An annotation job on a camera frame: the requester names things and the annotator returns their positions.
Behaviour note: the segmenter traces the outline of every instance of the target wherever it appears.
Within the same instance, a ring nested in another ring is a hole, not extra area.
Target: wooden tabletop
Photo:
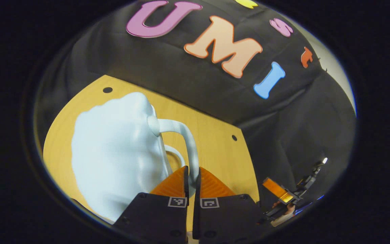
[[[112,88],[110,93],[104,93],[104,88],[107,87]],[[259,200],[254,167],[239,128],[168,97],[110,76],[100,77],[70,100],[60,111],[46,136],[43,160],[49,174],[68,197],[76,199],[92,211],[77,187],[71,167],[71,139],[78,115],[94,106],[133,92],[141,92],[148,98],[159,119],[180,121],[189,127],[197,145],[199,166],[213,173],[236,194],[247,193],[255,202]],[[173,132],[162,133],[162,137],[166,145],[183,155],[187,164],[188,156],[183,137]],[[173,170],[180,167],[175,155],[167,153],[167,156]],[[194,198],[195,196],[192,196],[189,199],[188,231],[192,231]]]

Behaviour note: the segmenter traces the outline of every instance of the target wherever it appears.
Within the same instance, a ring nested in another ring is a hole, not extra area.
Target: pink letter
[[[154,1],[144,3],[142,8],[129,20],[126,31],[135,37],[154,38],[166,35],[172,31],[180,21],[192,10],[201,10],[202,6],[190,2],[177,2],[176,8],[155,27],[146,26],[145,20],[160,6],[167,5],[168,1]]]
[[[270,20],[270,25],[285,37],[290,37],[291,33],[293,33],[293,29],[280,19],[274,18],[274,20]]]

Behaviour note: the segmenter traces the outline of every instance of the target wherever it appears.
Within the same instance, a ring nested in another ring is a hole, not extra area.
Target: white mug
[[[189,195],[195,193],[198,152],[189,128],[178,121],[158,119],[142,93],[130,93],[81,113],[71,141],[72,168],[88,205],[116,221],[140,192],[149,193],[171,173],[162,132],[183,135],[189,156]]]

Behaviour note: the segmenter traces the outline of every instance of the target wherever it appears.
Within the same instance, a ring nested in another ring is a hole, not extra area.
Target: yellow letter
[[[235,1],[240,3],[240,5],[243,5],[250,9],[254,9],[254,7],[258,6],[258,4],[254,3],[251,0],[235,0]]]
[[[212,24],[195,40],[184,46],[187,53],[199,58],[206,58],[207,48],[213,44],[212,62],[217,63],[232,55],[230,60],[222,63],[222,68],[228,74],[241,78],[243,69],[263,48],[256,40],[246,38],[234,42],[234,26],[221,17],[210,16]]]

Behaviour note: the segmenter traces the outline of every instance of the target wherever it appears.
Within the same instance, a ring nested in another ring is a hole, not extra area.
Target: foam letter
[[[249,61],[263,48],[256,40],[246,38],[237,42],[234,40],[234,26],[221,17],[210,16],[211,25],[195,40],[184,46],[187,53],[199,58],[206,58],[209,53],[207,48],[214,42],[212,62],[218,63],[226,57],[230,60],[222,63],[222,68],[228,74],[241,78],[243,70]]]
[[[270,25],[285,37],[290,37],[291,33],[293,33],[293,29],[280,19],[274,18],[274,20],[270,20]]]
[[[308,61],[312,62],[312,52],[306,48],[306,46],[304,48],[305,52],[300,57],[300,61],[302,62],[304,68],[308,68]]]
[[[251,0],[235,0],[235,1],[238,2],[240,5],[245,6],[247,8],[250,8],[250,9],[254,9],[254,7],[258,6],[258,4],[256,4],[255,2],[253,2]]]
[[[129,20],[126,31],[135,37],[154,38],[166,35],[192,10],[201,10],[202,6],[190,2],[177,2],[176,8],[157,26],[150,27],[144,24],[145,20],[160,6],[167,5],[168,1],[154,1],[144,3],[141,9]]]
[[[285,77],[285,71],[277,62],[272,62],[272,69],[259,84],[254,85],[254,91],[260,97],[267,99],[269,98],[270,90],[276,85],[276,83]]]

